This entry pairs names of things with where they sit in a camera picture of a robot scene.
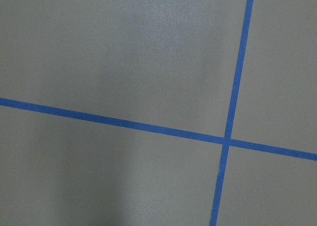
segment horizontal blue line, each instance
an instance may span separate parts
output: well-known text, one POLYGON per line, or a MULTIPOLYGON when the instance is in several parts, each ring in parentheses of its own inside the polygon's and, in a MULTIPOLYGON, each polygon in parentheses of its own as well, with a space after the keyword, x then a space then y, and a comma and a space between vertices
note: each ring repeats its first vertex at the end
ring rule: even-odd
POLYGON ((274 147, 270 145, 246 142, 246 141, 235 140, 235 139, 230 140, 230 145, 232 147, 245 148, 245 149, 251 149, 251 150, 256 150, 256 151, 261 151, 266 153, 274 153, 274 154, 279 154, 284 156, 317 161, 316 153, 302 152, 302 151, 293 150, 293 149, 279 148, 279 147, 274 147))
POLYGON ((218 136, 195 133, 195 132, 174 129, 174 128, 166 128, 166 127, 157 126, 157 125, 133 122, 133 121, 123 120, 118 118, 111 118, 111 117, 106 117, 101 115, 90 114, 90 113, 70 111, 70 110, 65 110, 60 108, 42 106, 42 105, 37 105, 37 104, 32 104, 32 103, 27 103, 22 101, 9 100, 4 98, 0 98, 0 106, 12 107, 12 108, 40 112, 40 113, 48 113, 48 114, 67 117, 67 118, 75 118, 75 119, 80 119, 80 120, 85 120, 90 122, 109 124, 109 125, 125 127, 125 128, 132 128, 132 129, 142 130, 146 132, 160 133, 160 134, 194 139, 194 140, 199 140, 199 141, 204 141, 209 143, 218 143, 218 144, 223 143, 223 138, 218 136))
MULTIPOLYGON (((47 113, 47 114, 57 115, 61 117, 109 124, 109 125, 114 125, 119 127, 132 128, 132 129, 142 130, 146 132, 171 135, 175 137, 188 138, 188 139, 209 142, 209 143, 223 144, 223 141, 224 141, 223 137, 218 137, 218 136, 213 136, 208 134, 195 133, 195 132, 174 129, 174 128, 166 128, 166 127, 161 127, 161 126, 156 126, 156 125, 151 125, 146 123, 133 122, 133 121, 105 117, 105 116, 100 116, 100 115, 95 115, 90 113, 70 111, 70 110, 65 110, 65 109, 60 109, 55 107, 42 106, 42 105, 32 104, 28 102, 15 101, 15 100, 9 100, 4 98, 0 98, 0 106, 12 107, 16 109, 34 111, 39 113, 47 113)), ((315 153, 307 153, 307 152, 291 150, 286 148, 279 148, 279 147, 274 147, 274 146, 269 146, 269 145, 264 145, 259 143, 251 143, 251 142, 231 139, 230 146, 317 161, 317 154, 315 153)))

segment gray surface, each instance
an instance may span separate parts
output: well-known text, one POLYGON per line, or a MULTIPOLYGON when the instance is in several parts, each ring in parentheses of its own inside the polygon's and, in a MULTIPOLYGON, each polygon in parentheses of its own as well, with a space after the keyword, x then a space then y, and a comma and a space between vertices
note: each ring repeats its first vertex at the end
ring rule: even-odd
POLYGON ((317 0, 255 0, 233 138, 317 153, 317 0))
POLYGON ((222 136, 246 0, 0 0, 0 95, 222 136))
POLYGON ((314 161, 230 148, 217 226, 315 226, 314 161))
POLYGON ((0 107, 0 225, 201 226, 221 146, 0 107))

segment gray tile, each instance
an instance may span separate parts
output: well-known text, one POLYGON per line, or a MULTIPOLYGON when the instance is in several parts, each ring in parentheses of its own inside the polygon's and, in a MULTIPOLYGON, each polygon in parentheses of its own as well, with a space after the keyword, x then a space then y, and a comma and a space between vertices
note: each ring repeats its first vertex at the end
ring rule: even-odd
POLYGON ((217 226, 315 226, 317 162, 230 148, 217 226))
POLYGON ((0 107, 0 224, 201 226, 221 146, 0 107))
POLYGON ((317 152, 317 0, 255 0, 233 138, 317 152))
POLYGON ((222 136, 246 0, 0 0, 0 96, 222 136))

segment blue line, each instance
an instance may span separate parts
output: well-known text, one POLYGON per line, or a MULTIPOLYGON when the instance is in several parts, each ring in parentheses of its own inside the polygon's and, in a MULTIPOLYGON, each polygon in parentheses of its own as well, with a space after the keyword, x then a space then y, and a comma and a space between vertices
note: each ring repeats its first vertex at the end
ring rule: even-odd
POLYGON ((90 113, 64 110, 60 108, 42 106, 42 105, 37 105, 37 104, 32 104, 32 103, 27 103, 22 101, 15 101, 15 100, 0 98, 0 106, 12 107, 12 108, 40 112, 40 113, 48 113, 48 114, 67 117, 67 118, 81 119, 81 120, 90 121, 90 122, 109 124, 109 125, 120 126, 125 128, 132 128, 132 129, 142 130, 146 132, 160 133, 160 134, 194 139, 194 140, 199 140, 199 141, 204 141, 209 143, 223 144, 223 138, 218 136, 195 133, 195 132, 174 129, 174 128, 166 128, 166 127, 157 126, 157 125, 133 122, 133 121, 100 116, 100 115, 95 115, 90 113))
POLYGON ((317 161, 316 153, 302 152, 302 151, 292 150, 287 148, 278 148, 278 147, 274 147, 270 145, 245 142, 245 141, 235 140, 235 139, 230 140, 230 145, 232 147, 245 148, 245 149, 251 149, 251 150, 256 150, 256 151, 261 151, 266 153, 274 153, 274 154, 279 154, 279 155, 284 155, 289 157, 317 161))
POLYGON ((226 171, 227 159, 229 154, 229 144, 230 144, 234 116, 235 116, 235 111, 237 106, 244 56, 245 56, 247 41, 248 41, 252 6, 253 6, 253 0, 247 0, 246 10, 244 13, 244 20, 243 20, 243 27, 242 27, 242 33, 241 33, 241 39, 240 39, 236 70, 235 70, 233 85, 232 85, 232 92, 231 92, 231 98, 230 98, 230 104, 229 104, 226 129, 224 133, 224 141, 223 141, 223 146, 221 150, 219 171, 218 171, 216 187, 215 187, 213 203, 212 203, 212 209, 211 209, 210 226, 216 226, 217 224, 224 175, 226 171))

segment vertical blue line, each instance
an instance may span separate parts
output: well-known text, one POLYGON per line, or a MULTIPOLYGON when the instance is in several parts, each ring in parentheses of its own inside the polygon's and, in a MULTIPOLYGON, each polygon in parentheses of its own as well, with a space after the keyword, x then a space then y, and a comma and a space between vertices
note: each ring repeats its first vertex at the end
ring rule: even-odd
POLYGON ((253 6, 253 0, 247 0, 246 10, 244 13, 244 20, 243 20, 243 27, 242 27, 242 33, 241 33, 241 39, 240 39, 240 46, 239 46, 239 53, 238 53, 238 58, 237 58, 236 70, 235 70, 233 85, 232 85, 232 92, 231 92, 231 98, 230 98, 230 104, 229 104, 226 129, 225 129, 225 133, 224 133, 224 142, 222 145, 222 151, 221 151, 221 157, 220 157, 220 163, 219 163, 219 171, 218 171, 216 187, 215 187, 215 191, 214 191, 214 198, 213 198, 213 203, 212 203, 212 209, 211 209, 210 226, 216 226, 216 224, 217 224, 218 212, 219 212, 219 207, 220 207, 220 199, 221 199, 222 187, 223 187, 223 180, 224 180, 224 175, 225 175, 225 171, 226 171, 227 159, 228 159, 228 154, 229 154, 230 139, 231 139, 231 134, 232 134, 232 128, 233 128, 234 116, 235 116, 235 112, 236 112, 239 87, 240 87, 240 81, 241 81, 241 74, 242 74, 242 68, 243 68, 243 62, 244 62, 244 56, 245 56, 247 40, 248 40, 252 6, 253 6))

